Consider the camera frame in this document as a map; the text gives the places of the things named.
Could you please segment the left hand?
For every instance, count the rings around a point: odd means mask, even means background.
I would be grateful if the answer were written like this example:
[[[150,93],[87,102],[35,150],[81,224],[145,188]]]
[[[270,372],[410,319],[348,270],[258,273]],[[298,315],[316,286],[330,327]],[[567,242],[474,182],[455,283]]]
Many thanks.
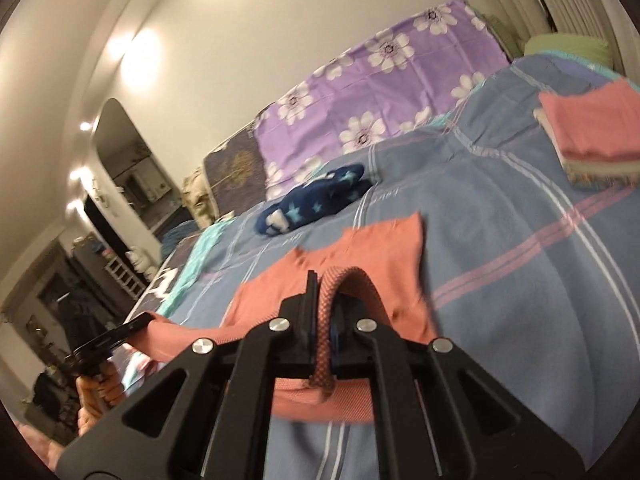
[[[80,409],[78,434],[83,436],[110,409],[126,399],[122,378],[111,361],[101,365],[98,377],[79,376],[76,379]]]

